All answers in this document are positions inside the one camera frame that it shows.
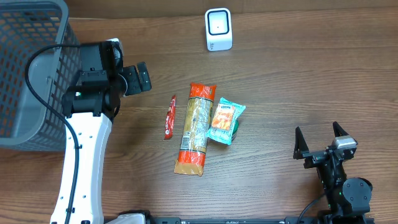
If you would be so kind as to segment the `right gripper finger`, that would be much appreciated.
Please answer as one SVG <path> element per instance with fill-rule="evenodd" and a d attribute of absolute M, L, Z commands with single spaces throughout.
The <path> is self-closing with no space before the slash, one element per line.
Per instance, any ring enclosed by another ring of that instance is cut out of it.
<path fill-rule="evenodd" d="M 333 131 L 335 137 L 349 136 L 349 134 L 338 124 L 337 121 L 333 122 Z"/>
<path fill-rule="evenodd" d="M 309 149 L 302 131 L 299 127 L 295 128 L 295 147 L 293 158 L 296 160 L 303 159 L 303 155 L 309 153 Z"/>

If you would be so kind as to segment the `red chocolate bar wrapper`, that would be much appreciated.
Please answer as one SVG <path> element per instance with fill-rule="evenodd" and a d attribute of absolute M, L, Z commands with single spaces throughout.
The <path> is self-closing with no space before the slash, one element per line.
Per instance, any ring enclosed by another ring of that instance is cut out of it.
<path fill-rule="evenodd" d="M 175 107 L 176 107 L 176 96 L 171 98 L 169 108 L 165 119 L 165 137 L 164 139 L 171 139 L 173 136 L 174 122 L 175 122 Z"/>

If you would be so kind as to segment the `teal tissue pack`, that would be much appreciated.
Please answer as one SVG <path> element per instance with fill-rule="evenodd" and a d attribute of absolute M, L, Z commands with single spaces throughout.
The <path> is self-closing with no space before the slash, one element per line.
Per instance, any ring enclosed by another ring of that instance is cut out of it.
<path fill-rule="evenodd" d="M 206 137 L 222 144 L 231 145 L 235 122 L 245 109 L 246 106 L 221 97 Z"/>

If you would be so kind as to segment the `spaghetti pack orange ends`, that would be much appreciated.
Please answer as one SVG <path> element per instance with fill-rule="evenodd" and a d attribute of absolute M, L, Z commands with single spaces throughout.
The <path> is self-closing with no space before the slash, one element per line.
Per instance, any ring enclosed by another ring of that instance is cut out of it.
<path fill-rule="evenodd" d="M 176 174 L 203 175 L 208 143 L 206 134 L 210 128 L 215 92 L 215 85 L 190 85 L 182 140 L 175 161 Z"/>

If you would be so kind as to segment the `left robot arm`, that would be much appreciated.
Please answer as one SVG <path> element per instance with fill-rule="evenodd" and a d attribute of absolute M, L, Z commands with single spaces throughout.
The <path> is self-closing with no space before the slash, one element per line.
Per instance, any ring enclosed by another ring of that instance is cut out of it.
<path fill-rule="evenodd" d="M 62 181 L 51 223 L 103 223 L 104 154 L 121 98 L 152 88 L 145 62 L 121 71 L 80 73 L 62 97 L 66 146 Z"/>

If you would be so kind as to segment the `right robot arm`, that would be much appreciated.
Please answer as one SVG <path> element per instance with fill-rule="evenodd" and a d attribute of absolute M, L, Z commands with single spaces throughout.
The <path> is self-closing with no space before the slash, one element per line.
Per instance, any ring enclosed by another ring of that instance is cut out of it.
<path fill-rule="evenodd" d="M 370 212 L 373 185 L 360 177 L 348 178 L 343 163 L 354 157 L 358 142 L 336 121 L 333 122 L 335 138 L 324 151 L 311 152 L 299 127 L 295 128 L 293 158 L 304 160 L 304 168 L 316 168 L 324 193 L 310 202 L 295 223 L 374 223 L 366 218 Z M 319 211 L 316 217 L 305 218 L 305 213 L 321 198 L 328 202 L 328 210 Z"/>

